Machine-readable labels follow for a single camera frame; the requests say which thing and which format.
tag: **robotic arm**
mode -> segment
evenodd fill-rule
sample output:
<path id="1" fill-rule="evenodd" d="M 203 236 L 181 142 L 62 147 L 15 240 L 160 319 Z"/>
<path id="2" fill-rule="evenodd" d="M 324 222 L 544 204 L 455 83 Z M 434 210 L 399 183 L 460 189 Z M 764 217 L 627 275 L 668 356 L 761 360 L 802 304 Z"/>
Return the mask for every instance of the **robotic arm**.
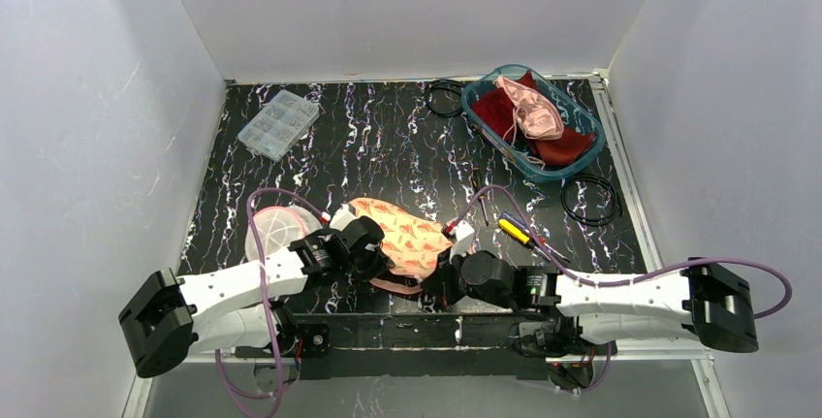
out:
<path id="1" fill-rule="evenodd" d="M 436 270 L 421 285 L 445 305 L 471 297 L 527 313 L 535 321 L 520 323 L 512 345 L 521 354 L 562 357 L 620 338 L 693 338 L 719 350 L 758 349 L 747 283 L 718 265 L 600 288 L 551 265 L 514 267 L 487 251 L 469 254 L 473 235 L 464 221 L 454 227 L 448 233 L 453 246 L 440 253 Z M 189 354 L 270 345 L 258 265 L 266 265 L 281 333 L 298 336 L 278 301 L 342 273 L 358 280 L 384 273 L 392 262 L 380 248 L 383 238 L 376 222 L 343 206 L 329 228 L 291 242 L 265 261 L 182 277 L 169 269 L 152 274 L 119 315 L 138 376 L 162 374 Z M 630 277 L 574 275 L 593 282 Z M 330 345 L 328 336 L 320 341 Z"/>

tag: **screwdriver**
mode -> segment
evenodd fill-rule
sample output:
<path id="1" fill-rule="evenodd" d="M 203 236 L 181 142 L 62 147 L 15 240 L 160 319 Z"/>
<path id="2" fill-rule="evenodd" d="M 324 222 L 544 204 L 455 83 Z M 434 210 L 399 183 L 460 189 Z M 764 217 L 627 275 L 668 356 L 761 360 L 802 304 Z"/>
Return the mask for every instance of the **screwdriver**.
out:
<path id="1" fill-rule="evenodd" d="M 522 244 L 522 246 L 524 246 L 525 248 L 528 248 L 530 250 L 536 250 L 543 256 L 543 258 L 545 258 L 547 260 L 550 260 L 548 255 L 546 255 L 545 252 L 543 252 L 542 249 L 539 246 L 537 246 L 537 244 L 534 242 L 534 240 L 528 234 L 528 227 L 525 224 L 523 224 L 521 221 L 519 221 L 516 217 L 512 216 L 508 212 L 502 212 L 499 215 L 498 225 L 499 225 L 499 228 L 502 229 L 503 231 L 505 231 L 506 234 L 513 237 L 517 241 L 519 241 Z M 562 253 L 559 253 L 558 251 L 556 251 L 555 248 L 548 245 L 545 242 L 545 239 L 540 238 L 540 242 L 544 246 L 546 246 L 550 251 L 555 253 L 556 256 L 562 258 L 565 261 L 570 261 L 570 260 L 568 260 L 568 258 L 565 258 L 565 255 L 563 255 Z"/>
<path id="2" fill-rule="evenodd" d="M 483 188 L 482 183 L 483 183 L 483 177 L 480 174 L 480 170 L 479 169 L 474 169 L 473 171 L 471 171 L 471 185 L 474 187 L 474 193 L 479 192 L 480 189 Z M 485 219 L 486 226 L 488 226 L 489 225 L 488 212 L 486 211 L 486 202 L 485 202 L 485 200 L 483 200 L 484 198 L 485 198 L 485 195 L 480 195 L 479 202 L 480 202 L 480 206 L 483 207 L 483 219 Z"/>

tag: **red cloth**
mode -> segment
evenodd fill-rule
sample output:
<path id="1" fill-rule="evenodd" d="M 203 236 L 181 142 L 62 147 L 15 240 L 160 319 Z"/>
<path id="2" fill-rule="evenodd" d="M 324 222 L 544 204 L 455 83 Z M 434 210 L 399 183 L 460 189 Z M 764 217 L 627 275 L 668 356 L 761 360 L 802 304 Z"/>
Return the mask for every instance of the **red cloth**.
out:
<path id="1" fill-rule="evenodd" d="M 537 83 L 531 75 L 531 71 L 528 71 L 517 82 L 537 89 Z M 496 88 L 494 91 L 487 93 L 474 103 L 471 110 L 480 116 L 496 135 L 505 142 L 511 142 L 511 137 L 514 135 L 514 129 L 511 128 L 514 125 L 514 103 L 508 98 L 504 89 Z M 531 147 L 531 151 L 539 156 L 545 164 L 549 166 L 568 166 L 590 148 L 595 137 L 595 134 L 583 135 L 566 127 L 562 132 L 562 137 L 557 140 L 526 140 L 526 142 Z"/>

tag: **yellow screwdriver handle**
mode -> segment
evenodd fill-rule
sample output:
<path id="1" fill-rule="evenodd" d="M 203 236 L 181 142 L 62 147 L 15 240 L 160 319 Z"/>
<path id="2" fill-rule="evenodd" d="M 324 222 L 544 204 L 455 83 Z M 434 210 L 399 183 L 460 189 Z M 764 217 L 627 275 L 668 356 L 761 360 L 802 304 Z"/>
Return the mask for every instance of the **yellow screwdriver handle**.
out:
<path id="1" fill-rule="evenodd" d="M 505 231 L 506 234 L 513 237 L 514 239 L 520 241 L 521 244 L 528 246 L 528 244 L 531 242 L 531 237 L 529 237 L 526 233 L 521 231 L 519 227 L 512 224 L 511 221 L 509 221 L 508 219 L 500 219 L 498 224 L 500 229 Z"/>

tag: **patterned orange cloth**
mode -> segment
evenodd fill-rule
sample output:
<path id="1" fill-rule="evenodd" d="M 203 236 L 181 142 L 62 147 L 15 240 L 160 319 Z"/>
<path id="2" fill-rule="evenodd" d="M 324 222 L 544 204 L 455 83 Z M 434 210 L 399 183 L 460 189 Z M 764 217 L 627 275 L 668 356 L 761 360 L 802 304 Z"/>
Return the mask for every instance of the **patterned orange cloth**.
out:
<path id="1" fill-rule="evenodd" d="M 383 252 L 391 258 L 395 266 L 391 273 L 413 277 L 417 282 L 430 276 L 436 268 L 437 254 L 451 247 L 451 243 L 440 232 L 441 225 L 413 216 L 390 203 L 373 198 L 356 198 L 349 202 L 355 215 L 368 216 L 380 225 L 385 238 Z M 418 286 L 407 287 L 382 279 L 371 279 L 379 288 L 401 294 L 416 294 L 422 291 Z"/>

